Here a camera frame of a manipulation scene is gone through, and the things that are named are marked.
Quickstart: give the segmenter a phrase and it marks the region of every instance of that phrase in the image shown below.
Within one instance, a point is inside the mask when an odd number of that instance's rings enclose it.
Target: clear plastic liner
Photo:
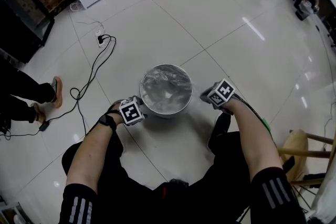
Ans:
[[[174,115],[189,104],[193,85],[182,68],[171,64],[158,65],[143,77],[140,94],[144,104],[157,115]]]

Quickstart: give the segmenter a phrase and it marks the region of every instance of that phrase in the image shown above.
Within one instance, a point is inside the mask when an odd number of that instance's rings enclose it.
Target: floor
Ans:
[[[218,114],[197,96],[222,78],[267,120],[277,145],[290,129],[324,134],[335,96],[315,24],[333,67],[336,60],[317,17],[301,22],[294,12],[292,0],[101,0],[88,10],[61,12],[47,44],[23,71],[40,83],[62,78],[63,106],[45,106],[47,118],[69,110],[74,105],[70,88],[87,82],[101,50],[95,39],[101,26],[93,23],[101,21],[117,46],[80,101],[89,129],[112,102],[139,94],[148,69],[160,63],[181,66],[195,89],[187,113],[119,126],[117,132],[124,145],[122,165],[131,178],[150,188],[172,178],[192,184],[212,164],[214,156],[205,145]],[[334,128],[331,121],[327,137]],[[230,129],[237,130],[234,120]],[[12,134],[37,130],[37,124],[12,122]],[[83,136],[76,110],[36,136],[1,139],[0,188],[7,202],[19,201],[35,223],[57,223],[66,180],[61,158]],[[312,173],[326,168],[321,161],[309,159],[308,164]]]

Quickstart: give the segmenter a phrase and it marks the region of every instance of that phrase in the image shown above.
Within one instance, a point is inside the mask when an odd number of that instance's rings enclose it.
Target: foot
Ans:
[[[33,103],[32,106],[34,107],[36,111],[35,121],[38,121],[39,123],[44,123],[46,121],[46,116],[43,112],[41,112],[40,108],[38,107],[37,103]]]
[[[55,97],[52,100],[55,108],[59,108],[62,105],[62,81],[59,77],[54,77],[53,82],[51,84],[52,88],[55,91]]]
[[[231,116],[229,114],[222,113],[219,115],[208,142],[208,148],[212,152],[216,144],[216,138],[220,137],[223,134],[226,134],[227,131],[229,130],[230,124],[231,124]]]

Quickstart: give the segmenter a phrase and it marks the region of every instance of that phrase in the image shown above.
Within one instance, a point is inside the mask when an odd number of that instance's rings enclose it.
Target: black wire on wrist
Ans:
[[[72,109],[70,109],[69,111],[63,113],[61,116],[54,117],[54,118],[51,118],[51,119],[47,120],[47,121],[46,121],[47,123],[50,123],[51,121],[54,121],[54,120],[57,120],[57,119],[60,119],[61,117],[65,116],[66,114],[71,113],[71,112],[77,107],[77,108],[78,108],[78,111],[79,111],[79,114],[80,114],[81,117],[82,117],[83,126],[84,126],[84,135],[86,135],[85,120],[84,120],[84,116],[83,116],[82,112],[80,111],[79,100],[81,100],[81,99],[84,97],[84,95],[85,95],[86,91],[88,90],[88,88],[89,88],[91,82],[95,79],[96,74],[97,74],[99,68],[100,68],[100,67],[101,67],[101,66],[102,66],[102,65],[103,65],[103,64],[110,58],[110,56],[112,55],[112,53],[113,53],[113,51],[114,51],[115,45],[117,44],[117,39],[116,39],[115,37],[113,37],[113,36],[104,34],[104,35],[101,35],[100,37],[103,37],[101,40],[105,40],[105,39],[109,38],[109,42],[107,43],[107,45],[106,45],[106,47],[104,48],[104,50],[102,50],[102,51],[97,55],[95,61],[93,62],[93,65],[92,65],[92,67],[91,67],[91,73],[90,73],[90,77],[89,77],[88,82],[82,87],[81,90],[79,90],[79,89],[76,88],[76,87],[72,87],[72,88],[70,89],[70,95],[71,95],[71,97],[72,97],[73,99],[75,99],[75,101],[76,101],[75,105],[73,106]],[[112,38],[114,38],[114,45],[113,45],[113,48],[112,48],[110,54],[109,54],[109,55],[106,57],[106,59],[105,59],[105,60],[98,66],[98,68],[96,69],[96,71],[93,72],[93,69],[94,69],[94,67],[95,67],[95,64],[96,64],[96,62],[97,62],[99,56],[100,56],[104,51],[107,50],[107,48],[109,47],[109,45],[110,45],[110,43],[111,43]],[[78,92],[78,93],[77,93],[77,96],[72,95],[72,91],[73,91],[73,90],[76,90],[76,91]],[[7,134],[0,134],[0,136],[4,136],[4,137],[6,138],[6,140],[10,140],[12,136],[28,136],[28,135],[29,135],[29,136],[34,136],[34,135],[37,135],[37,134],[40,132],[40,130],[38,130],[36,134],[20,134],[20,135],[14,135],[14,134],[11,134],[10,130],[8,130],[8,131],[9,131],[9,135],[7,135]]]

